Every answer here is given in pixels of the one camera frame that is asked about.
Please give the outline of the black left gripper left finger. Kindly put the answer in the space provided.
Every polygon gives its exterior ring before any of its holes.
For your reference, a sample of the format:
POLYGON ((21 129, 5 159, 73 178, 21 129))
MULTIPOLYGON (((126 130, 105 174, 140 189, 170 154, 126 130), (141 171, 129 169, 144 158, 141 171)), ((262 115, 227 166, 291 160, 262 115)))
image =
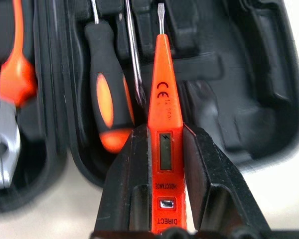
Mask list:
POLYGON ((147 127, 135 128, 108 170, 94 231, 148 231, 147 127))

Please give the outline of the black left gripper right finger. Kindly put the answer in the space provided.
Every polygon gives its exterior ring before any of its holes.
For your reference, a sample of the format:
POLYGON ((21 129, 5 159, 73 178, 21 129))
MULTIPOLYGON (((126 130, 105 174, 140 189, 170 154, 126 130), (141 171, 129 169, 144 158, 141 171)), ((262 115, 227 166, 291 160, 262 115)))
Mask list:
POLYGON ((183 129, 185 179, 197 231, 231 234, 240 227, 270 227, 234 163, 202 128, 183 129))

